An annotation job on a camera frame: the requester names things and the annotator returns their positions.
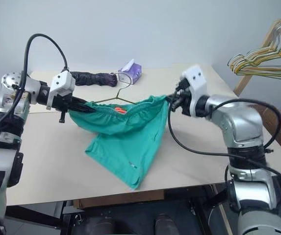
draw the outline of teal shorts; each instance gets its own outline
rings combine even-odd
[[[86,154],[118,176],[132,189],[144,179],[162,141],[167,119],[165,96],[150,96],[136,104],[87,102],[94,113],[69,111],[81,128],[97,132]],[[122,114],[115,110],[125,110]]]

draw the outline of black cable clip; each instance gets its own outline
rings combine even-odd
[[[25,91],[22,87],[20,87],[20,86],[18,86],[18,85],[16,85],[16,84],[13,84],[12,85],[12,88],[14,89],[14,90],[18,90],[18,91]]]
[[[68,67],[64,66],[64,68],[63,68],[63,70],[61,72],[64,72],[64,71],[68,71],[69,72]]]
[[[61,118],[58,122],[59,123],[65,123],[65,112],[64,111],[61,112]]]
[[[264,149],[264,153],[273,153],[274,150],[273,149],[270,149],[270,148],[265,148]]]

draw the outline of table surface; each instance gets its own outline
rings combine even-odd
[[[121,97],[140,101],[150,95],[171,94],[181,73],[191,64],[173,64],[170,68],[143,69],[135,85],[121,91]],[[211,66],[201,65],[209,94],[236,97]],[[33,72],[31,77],[51,84],[57,71]],[[119,88],[107,86],[75,87],[74,96],[85,100],[114,97]],[[20,182],[7,190],[8,205],[44,203],[133,192],[115,175],[85,154],[95,137],[79,128],[68,115],[58,122],[60,113],[45,106],[32,105],[22,135],[21,152],[24,167]],[[178,138],[190,148],[226,152],[221,130],[204,118],[191,118],[180,113],[171,115]],[[270,134],[264,129],[265,140]],[[267,155],[271,167],[281,173],[281,147],[274,142],[274,153]],[[213,184],[224,181],[226,157],[204,156],[187,152],[172,139],[166,126],[162,144],[147,176],[136,191]]]

